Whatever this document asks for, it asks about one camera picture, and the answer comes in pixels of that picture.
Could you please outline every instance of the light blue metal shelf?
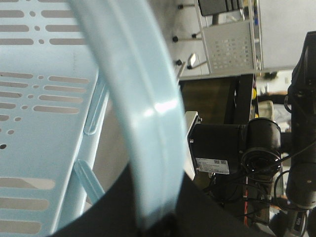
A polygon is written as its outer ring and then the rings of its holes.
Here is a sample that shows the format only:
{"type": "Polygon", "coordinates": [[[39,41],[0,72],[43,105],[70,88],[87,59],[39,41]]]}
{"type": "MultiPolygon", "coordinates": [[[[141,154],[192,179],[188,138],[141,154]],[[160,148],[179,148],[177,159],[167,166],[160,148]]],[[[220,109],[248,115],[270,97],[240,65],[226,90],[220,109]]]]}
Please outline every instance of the light blue metal shelf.
{"type": "Polygon", "coordinates": [[[103,194],[91,168],[109,95],[130,152],[138,226],[175,210],[184,112],[153,14],[145,0],[69,3],[86,39],[63,0],[0,2],[0,198],[49,203],[1,209],[3,237],[49,235],[82,213],[86,192],[93,202],[103,194]]]}

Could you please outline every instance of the black cable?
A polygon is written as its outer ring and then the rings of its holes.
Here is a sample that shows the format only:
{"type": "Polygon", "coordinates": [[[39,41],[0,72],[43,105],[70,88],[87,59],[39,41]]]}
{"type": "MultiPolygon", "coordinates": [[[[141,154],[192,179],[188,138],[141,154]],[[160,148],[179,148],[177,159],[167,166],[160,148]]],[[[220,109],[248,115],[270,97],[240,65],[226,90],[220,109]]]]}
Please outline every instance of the black cable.
{"type": "Polygon", "coordinates": [[[238,215],[238,216],[235,216],[235,217],[243,217],[243,216],[247,216],[248,217],[248,215],[256,214],[256,213],[258,213],[261,210],[262,209],[255,210],[255,211],[252,211],[252,212],[249,212],[249,213],[246,213],[246,214],[243,214],[243,215],[238,215]]]}
{"type": "Polygon", "coordinates": [[[233,184],[238,184],[238,185],[244,185],[244,186],[252,187],[252,188],[258,190],[261,194],[267,195],[266,192],[262,191],[260,188],[254,186],[254,185],[251,185],[251,184],[245,184],[245,183],[233,183],[233,184]]]}
{"type": "Polygon", "coordinates": [[[292,113],[292,110],[288,107],[288,95],[286,95],[286,97],[284,98],[284,107],[285,109],[289,112],[292,113]]]}
{"type": "Polygon", "coordinates": [[[255,179],[255,178],[252,178],[252,177],[248,177],[248,178],[253,180],[253,181],[260,182],[260,183],[265,183],[265,184],[271,184],[272,183],[272,181],[267,181],[267,180],[262,180],[262,179],[255,179]]]}
{"type": "Polygon", "coordinates": [[[239,176],[239,177],[236,177],[236,178],[234,178],[234,179],[231,179],[231,180],[229,180],[229,181],[227,181],[227,182],[225,182],[225,183],[211,185],[211,186],[205,188],[204,190],[205,190],[206,192],[207,192],[207,191],[211,191],[212,189],[219,188],[219,187],[221,187],[221,186],[224,186],[224,185],[233,183],[233,182],[235,182],[235,181],[237,181],[237,180],[239,180],[239,179],[241,179],[241,178],[244,178],[244,177],[247,177],[247,176],[249,176],[249,175],[258,173],[258,172],[263,171],[263,170],[265,170],[265,169],[267,169],[267,168],[270,168],[270,167],[272,167],[272,166],[281,164],[283,161],[286,161],[286,160],[288,160],[288,159],[291,159],[291,158],[293,158],[293,157],[299,155],[300,153],[306,151],[307,149],[309,149],[310,147],[312,147],[314,144],[316,144],[316,140],[314,140],[311,144],[309,144],[308,146],[306,146],[306,147],[303,148],[302,150],[298,151],[297,153],[294,153],[294,154],[292,154],[292,155],[288,155],[288,156],[286,156],[286,157],[284,157],[284,158],[282,158],[282,159],[279,159],[278,161],[273,162],[272,164],[269,164],[269,165],[267,165],[266,167],[263,167],[263,168],[261,168],[261,169],[255,170],[255,171],[250,171],[250,172],[245,173],[245,174],[243,174],[243,175],[241,175],[241,176],[239,176]]]}
{"type": "Polygon", "coordinates": [[[307,229],[307,211],[304,213],[304,221],[305,221],[305,223],[304,223],[304,228],[303,228],[303,231],[302,231],[300,237],[303,237],[303,236],[304,236],[304,234],[305,234],[305,232],[306,232],[306,229],[307,229]]]}
{"type": "Polygon", "coordinates": [[[277,200],[277,183],[279,181],[279,179],[286,173],[289,173],[290,171],[289,170],[286,170],[286,171],[283,171],[277,178],[276,178],[276,181],[275,181],[275,184],[274,184],[274,198],[275,198],[275,201],[276,201],[276,204],[278,205],[279,208],[281,208],[283,211],[298,211],[298,212],[306,212],[306,209],[300,209],[300,208],[289,208],[289,207],[283,207],[280,205],[279,201],[277,200]]]}

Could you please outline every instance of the yellow object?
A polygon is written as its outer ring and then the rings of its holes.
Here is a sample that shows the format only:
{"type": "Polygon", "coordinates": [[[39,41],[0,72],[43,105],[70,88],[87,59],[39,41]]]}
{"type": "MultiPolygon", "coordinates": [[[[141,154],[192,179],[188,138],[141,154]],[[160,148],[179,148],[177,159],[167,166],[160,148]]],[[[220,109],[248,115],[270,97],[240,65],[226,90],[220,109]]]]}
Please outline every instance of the yellow object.
{"type": "Polygon", "coordinates": [[[255,88],[252,88],[252,99],[254,100],[257,97],[257,91],[255,88]]]}

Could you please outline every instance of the curved light blue frame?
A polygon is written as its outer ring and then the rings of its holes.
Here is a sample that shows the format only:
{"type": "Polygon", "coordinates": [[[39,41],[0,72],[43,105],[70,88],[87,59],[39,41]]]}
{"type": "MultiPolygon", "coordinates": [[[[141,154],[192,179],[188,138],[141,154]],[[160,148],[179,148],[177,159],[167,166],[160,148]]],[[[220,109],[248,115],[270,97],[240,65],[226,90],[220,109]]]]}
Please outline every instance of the curved light blue frame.
{"type": "Polygon", "coordinates": [[[183,177],[183,104],[164,40],[145,0],[68,0],[105,75],[123,126],[136,220],[175,210],[183,177]]]}

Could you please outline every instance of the white label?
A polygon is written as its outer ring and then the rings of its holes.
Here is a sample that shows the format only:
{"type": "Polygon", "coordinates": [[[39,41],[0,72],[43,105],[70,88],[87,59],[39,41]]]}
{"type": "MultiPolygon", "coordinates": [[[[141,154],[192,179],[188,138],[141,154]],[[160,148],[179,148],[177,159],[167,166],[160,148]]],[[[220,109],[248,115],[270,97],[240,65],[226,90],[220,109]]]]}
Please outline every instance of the white label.
{"type": "Polygon", "coordinates": [[[205,158],[196,158],[196,160],[199,171],[218,174],[229,174],[227,160],[205,158]]]}

